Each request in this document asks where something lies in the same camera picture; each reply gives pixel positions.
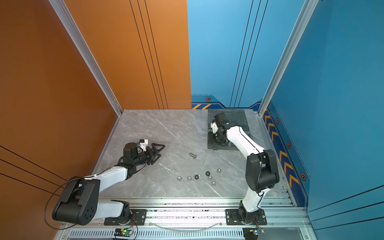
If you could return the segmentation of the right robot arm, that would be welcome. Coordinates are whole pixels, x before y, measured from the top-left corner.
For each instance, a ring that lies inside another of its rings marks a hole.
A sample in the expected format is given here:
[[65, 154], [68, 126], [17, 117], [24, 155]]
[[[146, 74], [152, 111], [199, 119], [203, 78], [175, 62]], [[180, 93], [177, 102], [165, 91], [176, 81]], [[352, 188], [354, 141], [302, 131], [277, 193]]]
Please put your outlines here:
[[216, 142], [233, 143], [246, 159], [245, 178], [248, 190], [240, 201], [240, 221], [244, 225], [265, 226], [267, 219], [261, 203], [266, 194], [280, 181], [276, 153], [256, 144], [241, 126], [230, 122], [225, 113], [214, 116], [211, 128]]

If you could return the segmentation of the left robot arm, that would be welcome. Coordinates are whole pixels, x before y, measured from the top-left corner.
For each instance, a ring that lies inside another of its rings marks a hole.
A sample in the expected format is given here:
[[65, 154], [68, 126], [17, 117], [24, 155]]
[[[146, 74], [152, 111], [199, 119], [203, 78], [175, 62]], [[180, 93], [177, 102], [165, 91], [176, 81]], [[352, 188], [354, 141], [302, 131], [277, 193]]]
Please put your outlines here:
[[118, 225], [131, 224], [134, 216], [128, 202], [103, 202], [99, 194], [130, 179], [145, 166], [153, 165], [165, 147], [155, 143], [149, 145], [145, 140], [128, 143], [115, 166], [92, 176], [70, 179], [53, 209], [52, 219], [81, 226], [99, 219]]

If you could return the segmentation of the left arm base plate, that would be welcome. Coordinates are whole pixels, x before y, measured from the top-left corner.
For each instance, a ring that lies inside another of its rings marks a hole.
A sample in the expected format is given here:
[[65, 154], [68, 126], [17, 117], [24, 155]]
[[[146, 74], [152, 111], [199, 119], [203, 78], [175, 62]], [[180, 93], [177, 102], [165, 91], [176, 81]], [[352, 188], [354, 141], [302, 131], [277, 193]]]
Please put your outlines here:
[[146, 209], [133, 209], [126, 213], [122, 213], [117, 218], [106, 218], [104, 221], [105, 226], [143, 226], [147, 217]]

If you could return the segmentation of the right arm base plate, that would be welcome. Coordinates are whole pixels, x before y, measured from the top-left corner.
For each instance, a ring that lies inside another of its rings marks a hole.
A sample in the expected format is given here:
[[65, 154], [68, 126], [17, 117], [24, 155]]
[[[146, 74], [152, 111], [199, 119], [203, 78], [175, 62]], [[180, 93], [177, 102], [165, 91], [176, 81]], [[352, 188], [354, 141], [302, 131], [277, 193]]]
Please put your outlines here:
[[258, 225], [266, 226], [267, 217], [263, 209], [258, 209], [255, 212], [248, 213], [242, 208], [226, 209], [226, 223], [229, 226], [235, 225]]

